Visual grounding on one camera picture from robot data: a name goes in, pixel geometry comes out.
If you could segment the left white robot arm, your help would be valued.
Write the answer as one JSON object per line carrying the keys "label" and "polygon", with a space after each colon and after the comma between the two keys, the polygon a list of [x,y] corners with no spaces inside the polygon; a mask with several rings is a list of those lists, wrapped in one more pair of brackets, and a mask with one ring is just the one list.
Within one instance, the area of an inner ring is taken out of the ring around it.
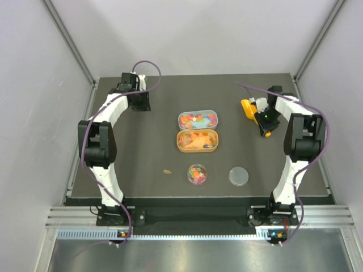
{"label": "left white robot arm", "polygon": [[123,73],[121,81],[107,94],[100,109],[88,120],[78,123],[78,147],[83,170],[96,181],[102,203],[98,209],[99,226],[125,226],[129,212],[123,205],[115,171],[117,156],[113,127],[128,108],[150,111],[146,75]]}

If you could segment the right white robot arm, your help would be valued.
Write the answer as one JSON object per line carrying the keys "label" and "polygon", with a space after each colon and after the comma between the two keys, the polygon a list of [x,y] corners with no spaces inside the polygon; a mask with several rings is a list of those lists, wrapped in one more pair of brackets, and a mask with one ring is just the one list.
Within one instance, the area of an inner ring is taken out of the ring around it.
{"label": "right white robot arm", "polygon": [[304,105],[294,95],[284,93],[282,87],[272,86],[266,93],[267,97],[249,99],[249,113],[263,137],[268,137],[278,128],[279,117],[287,120],[283,144],[286,160],[267,207],[256,220],[278,224],[294,215],[302,179],[307,169],[320,159],[325,148],[327,125],[316,109]]}

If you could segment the clear round jar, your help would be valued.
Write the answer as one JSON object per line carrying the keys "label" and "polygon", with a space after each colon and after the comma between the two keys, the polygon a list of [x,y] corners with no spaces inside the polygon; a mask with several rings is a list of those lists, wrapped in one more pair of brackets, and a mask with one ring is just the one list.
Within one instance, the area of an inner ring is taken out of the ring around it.
{"label": "clear round jar", "polygon": [[193,164],[187,170],[187,179],[194,186],[201,186],[208,177],[206,168],[201,164]]}

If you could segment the clear round jar lid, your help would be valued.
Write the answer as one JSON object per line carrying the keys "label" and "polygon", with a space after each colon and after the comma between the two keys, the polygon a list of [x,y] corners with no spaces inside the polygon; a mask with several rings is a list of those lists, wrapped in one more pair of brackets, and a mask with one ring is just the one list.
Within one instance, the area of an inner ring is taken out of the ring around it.
{"label": "clear round jar lid", "polygon": [[229,180],[235,186],[244,186],[247,184],[249,174],[243,167],[233,167],[229,172]]}

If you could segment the orange plastic scoop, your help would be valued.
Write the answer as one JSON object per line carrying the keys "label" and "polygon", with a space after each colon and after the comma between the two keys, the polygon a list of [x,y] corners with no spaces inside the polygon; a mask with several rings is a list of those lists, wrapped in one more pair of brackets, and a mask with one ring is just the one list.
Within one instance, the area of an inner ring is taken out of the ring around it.
{"label": "orange plastic scoop", "polygon": [[[256,125],[258,125],[257,124],[257,121],[256,121],[256,119],[254,118],[254,111],[252,110],[252,108],[251,108],[251,105],[250,105],[250,102],[249,102],[249,99],[243,99],[243,100],[241,100],[241,105],[242,105],[242,108],[243,108],[243,110],[244,110],[244,113],[245,113],[245,115],[246,115],[246,117],[249,119],[249,120],[253,120],[253,122],[256,124]],[[267,136],[263,136],[263,137],[266,137],[266,138],[268,138],[268,137],[270,137],[271,136],[271,133],[268,133],[267,134]]]}

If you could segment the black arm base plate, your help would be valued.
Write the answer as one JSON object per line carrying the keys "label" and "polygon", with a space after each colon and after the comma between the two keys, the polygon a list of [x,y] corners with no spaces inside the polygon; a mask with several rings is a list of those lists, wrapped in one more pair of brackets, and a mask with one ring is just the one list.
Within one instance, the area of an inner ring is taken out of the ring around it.
{"label": "black arm base plate", "polygon": [[130,219],[123,209],[117,214],[99,210],[97,226],[133,227],[138,235],[242,235],[256,227],[277,227],[284,231],[297,225],[290,218],[268,216],[265,208],[232,207],[129,207]]}

